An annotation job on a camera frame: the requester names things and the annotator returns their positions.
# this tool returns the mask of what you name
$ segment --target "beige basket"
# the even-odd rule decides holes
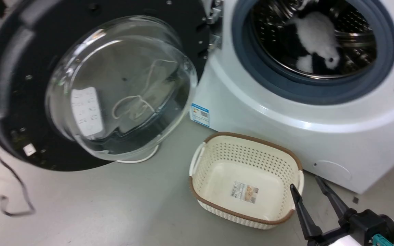
[[[299,159],[283,147],[240,134],[208,137],[189,168],[189,185],[204,209],[258,229],[270,229],[292,216],[290,184],[302,194]]]

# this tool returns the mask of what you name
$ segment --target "basket bottom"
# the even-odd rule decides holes
[[[274,221],[285,216],[287,196],[280,178],[256,167],[214,163],[201,197],[233,212]]]

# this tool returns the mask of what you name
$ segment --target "basket handle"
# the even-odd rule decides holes
[[[299,194],[302,196],[303,193],[303,187],[305,186],[305,176],[303,175],[302,170],[299,170],[299,186],[297,191]]]
[[[199,147],[197,148],[196,152],[194,153],[194,156],[191,160],[191,166],[189,167],[189,176],[193,176],[193,174],[195,173],[197,167],[198,167],[198,163],[200,162],[200,158],[203,154],[204,146],[205,146],[205,142],[201,143],[201,145],[199,145]]]

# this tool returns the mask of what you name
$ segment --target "floor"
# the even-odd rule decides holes
[[[58,173],[0,154],[27,183],[37,213],[8,218],[0,213],[0,246],[60,245],[287,245],[302,246],[294,215],[281,226],[261,231],[203,210],[187,184],[189,161],[213,131],[185,119],[144,164],[113,163],[74,173]],[[370,208],[394,219],[394,169],[363,195],[331,187],[358,211]],[[25,202],[11,175],[0,165],[0,194],[10,210]],[[354,197],[358,204],[352,203]],[[337,217],[314,177],[306,174],[304,203],[322,230],[335,228]]]

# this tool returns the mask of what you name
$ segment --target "robotic arm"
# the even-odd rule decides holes
[[[291,195],[308,246],[393,246],[392,219],[387,215],[377,215],[370,209],[358,213],[355,209],[349,208],[321,177],[316,176],[316,181],[322,193],[331,202],[340,227],[323,233],[322,229],[314,224],[303,205],[302,197],[291,184]]]

